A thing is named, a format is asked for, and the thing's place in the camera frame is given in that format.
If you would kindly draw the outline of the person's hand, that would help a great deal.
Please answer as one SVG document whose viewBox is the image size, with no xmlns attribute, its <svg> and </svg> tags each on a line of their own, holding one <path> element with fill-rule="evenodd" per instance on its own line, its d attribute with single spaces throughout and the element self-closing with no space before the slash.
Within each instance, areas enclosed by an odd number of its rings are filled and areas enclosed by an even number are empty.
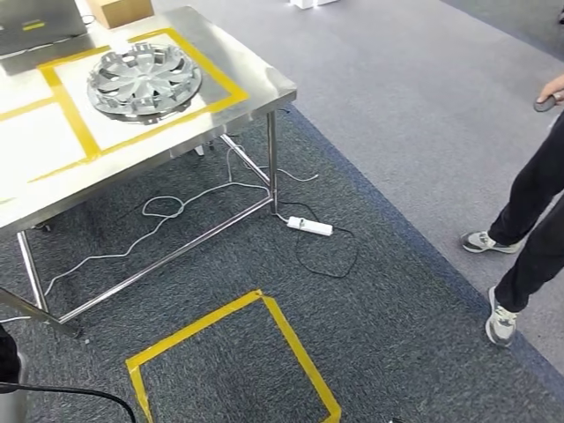
<svg viewBox="0 0 564 423">
<path fill-rule="evenodd" d="M 556 104 L 563 97 L 563 75 L 553 78 L 547 83 L 538 94 L 535 101 L 541 109 L 547 109 L 548 104 Z"/>
</svg>

